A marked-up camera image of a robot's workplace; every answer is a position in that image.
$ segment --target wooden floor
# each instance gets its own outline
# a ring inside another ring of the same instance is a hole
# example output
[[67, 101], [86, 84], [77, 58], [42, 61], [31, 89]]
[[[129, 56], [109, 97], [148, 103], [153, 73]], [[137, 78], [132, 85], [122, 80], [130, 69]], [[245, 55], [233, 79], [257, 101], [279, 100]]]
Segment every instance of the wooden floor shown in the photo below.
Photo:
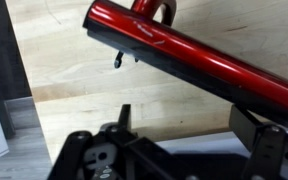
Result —
[[41, 180], [51, 160], [32, 98], [8, 101], [16, 135], [7, 141], [9, 153], [0, 158], [0, 180]]
[[[117, 51], [82, 28], [91, 2], [7, 0], [53, 162], [69, 133], [97, 133], [124, 103], [133, 130], [153, 140], [227, 130], [222, 99], [130, 57], [114, 69]], [[174, 29], [288, 79], [287, 0], [177, 2]]]

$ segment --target small black clip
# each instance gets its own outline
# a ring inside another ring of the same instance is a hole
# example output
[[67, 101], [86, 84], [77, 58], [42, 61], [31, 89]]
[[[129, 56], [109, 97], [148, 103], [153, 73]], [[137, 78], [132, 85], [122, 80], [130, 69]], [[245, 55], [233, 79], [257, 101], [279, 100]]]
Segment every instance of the small black clip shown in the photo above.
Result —
[[115, 58], [115, 61], [114, 61], [114, 67], [116, 69], [120, 68], [121, 65], [122, 65], [122, 57], [123, 57], [124, 53], [119, 51], [116, 58]]

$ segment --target glossy red paint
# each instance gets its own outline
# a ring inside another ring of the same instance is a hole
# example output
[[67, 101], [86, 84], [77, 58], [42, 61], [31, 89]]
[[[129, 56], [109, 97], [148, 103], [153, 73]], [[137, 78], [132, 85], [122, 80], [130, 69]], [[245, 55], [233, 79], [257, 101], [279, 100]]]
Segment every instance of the glossy red paint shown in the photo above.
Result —
[[[136, 5], [133, 5], [133, 9], [141, 10], [143, 3], [152, 1], [137, 2]], [[154, 3], [150, 6], [155, 11]], [[93, 3], [88, 17], [174, 56], [195, 67], [196, 71], [207, 72], [238, 88], [288, 108], [287, 80], [253, 67], [167, 26], [145, 18], [151, 18], [153, 14], [145, 8], [141, 11], [142, 13], [134, 13], [107, 0], [97, 0]]]
[[170, 18], [170, 24], [166, 24], [171, 25], [176, 12], [175, 0], [135, 0], [131, 10], [149, 19], [153, 19], [155, 13], [161, 5], [165, 5], [165, 8], [163, 8], [162, 23], [165, 24], [165, 18]]

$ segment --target black plastic part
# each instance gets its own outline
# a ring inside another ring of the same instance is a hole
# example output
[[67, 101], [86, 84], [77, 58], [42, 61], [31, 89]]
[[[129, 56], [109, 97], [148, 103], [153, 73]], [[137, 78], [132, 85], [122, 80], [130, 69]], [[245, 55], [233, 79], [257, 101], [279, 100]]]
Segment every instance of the black plastic part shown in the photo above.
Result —
[[70, 134], [65, 141], [48, 180], [90, 179], [94, 172], [84, 169], [82, 165], [84, 153], [87, 148], [92, 146], [92, 143], [93, 138], [90, 132], [78, 131]]
[[123, 57], [124, 53], [122, 53], [121, 51], [118, 52], [115, 61], [114, 61], [114, 67], [116, 69], [120, 68], [122, 65], [122, 57]]
[[263, 124], [247, 110], [232, 105], [229, 127], [246, 149], [252, 151]]
[[243, 173], [244, 179], [280, 179], [286, 132], [267, 126], [258, 138]]
[[120, 117], [118, 118], [118, 126], [119, 128], [123, 128], [125, 130], [131, 130], [131, 105], [124, 104], [121, 109]]
[[163, 53], [147, 44], [131, 38], [106, 25], [87, 18], [84, 27], [88, 35], [124, 53], [131, 54], [141, 61], [186, 82], [200, 87], [223, 99], [253, 111], [263, 117], [288, 127], [288, 109], [255, 93], [222, 81], [207, 73], [197, 71], [190, 65]]
[[198, 174], [199, 179], [241, 179], [247, 158], [237, 154], [174, 154]]
[[181, 160], [146, 138], [137, 139], [125, 130], [109, 132], [107, 137], [123, 151], [119, 154], [123, 161], [117, 161], [112, 166], [120, 169], [116, 171], [122, 178], [175, 180], [195, 174]]

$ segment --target red frame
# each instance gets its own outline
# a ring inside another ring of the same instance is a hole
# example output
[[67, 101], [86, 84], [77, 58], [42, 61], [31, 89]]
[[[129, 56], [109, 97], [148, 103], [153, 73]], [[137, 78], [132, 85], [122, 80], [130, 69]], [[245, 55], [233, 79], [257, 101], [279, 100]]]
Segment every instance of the red frame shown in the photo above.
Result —
[[173, 2], [175, 1], [136, 0], [132, 7], [135, 13], [110, 1], [97, 0], [90, 8], [88, 18], [170, 54], [197, 71], [211, 74], [288, 108], [288, 80], [251, 66], [151, 20], [163, 3], [168, 6], [168, 15], [172, 12], [173, 20], [176, 9], [176, 4], [174, 6]]

